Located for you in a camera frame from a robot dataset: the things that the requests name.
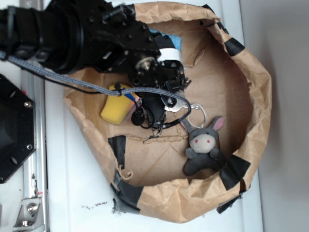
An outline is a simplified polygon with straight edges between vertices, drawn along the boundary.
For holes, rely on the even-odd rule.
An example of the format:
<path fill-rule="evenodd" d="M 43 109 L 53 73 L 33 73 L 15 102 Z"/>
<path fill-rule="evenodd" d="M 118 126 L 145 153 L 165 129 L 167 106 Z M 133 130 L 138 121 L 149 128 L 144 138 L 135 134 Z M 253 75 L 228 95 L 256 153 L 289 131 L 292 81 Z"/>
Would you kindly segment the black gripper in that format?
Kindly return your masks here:
<path fill-rule="evenodd" d="M 132 123 L 142 126 L 144 118 L 148 127 L 162 130 L 181 122 L 166 120 L 166 109 L 175 108 L 178 98 L 187 85 L 182 62 L 176 58 L 163 58 L 163 53 L 179 50 L 168 35 L 153 31 L 128 14 L 103 14 L 104 42 L 107 45 L 101 71 L 125 73 L 136 93 L 141 96 L 141 106 L 132 117 Z"/>

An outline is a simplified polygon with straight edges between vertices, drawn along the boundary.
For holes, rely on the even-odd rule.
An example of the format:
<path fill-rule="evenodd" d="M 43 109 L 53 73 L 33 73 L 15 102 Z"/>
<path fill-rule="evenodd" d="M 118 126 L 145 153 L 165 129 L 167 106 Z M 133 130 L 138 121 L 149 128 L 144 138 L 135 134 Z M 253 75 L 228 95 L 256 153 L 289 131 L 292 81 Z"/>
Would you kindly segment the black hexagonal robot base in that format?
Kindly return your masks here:
<path fill-rule="evenodd" d="M 6 183 L 35 151 L 35 103 L 0 76 L 0 183 Z"/>

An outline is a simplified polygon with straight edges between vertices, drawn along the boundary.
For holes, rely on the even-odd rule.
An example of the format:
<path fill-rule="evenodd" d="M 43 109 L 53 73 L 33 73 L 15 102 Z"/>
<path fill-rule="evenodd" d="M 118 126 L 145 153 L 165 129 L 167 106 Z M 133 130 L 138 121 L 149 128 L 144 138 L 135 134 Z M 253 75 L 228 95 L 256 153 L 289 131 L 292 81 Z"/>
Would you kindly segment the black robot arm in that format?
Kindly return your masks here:
<path fill-rule="evenodd" d="M 135 125 L 163 130 L 181 122 L 165 121 L 166 109 L 177 103 L 188 81 L 175 58 L 172 37 L 148 28 L 136 18 L 133 5 L 113 6 L 103 0 L 53 0 L 44 11 L 9 7 L 0 12 L 0 58 L 26 68 L 28 59 L 63 74 L 84 68 L 126 74 L 141 105 Z"/>

